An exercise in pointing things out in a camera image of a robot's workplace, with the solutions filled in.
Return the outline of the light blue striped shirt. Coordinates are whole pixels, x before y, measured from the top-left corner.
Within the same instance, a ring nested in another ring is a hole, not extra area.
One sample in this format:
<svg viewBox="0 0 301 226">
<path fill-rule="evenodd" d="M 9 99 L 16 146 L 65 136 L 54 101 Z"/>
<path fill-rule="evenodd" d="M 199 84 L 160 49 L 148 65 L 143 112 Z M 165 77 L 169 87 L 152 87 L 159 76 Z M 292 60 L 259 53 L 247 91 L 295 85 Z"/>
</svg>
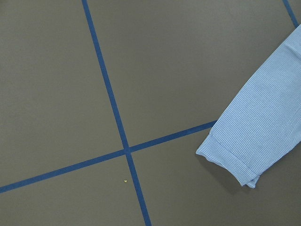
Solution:
<svg viewBox="0 0 301 226">
<path fill-rule="evenodd" d="M 296 28 L 238 92 L 197 155 L 255 188 L 301 141 L 301 30 Z"/>
</svg>

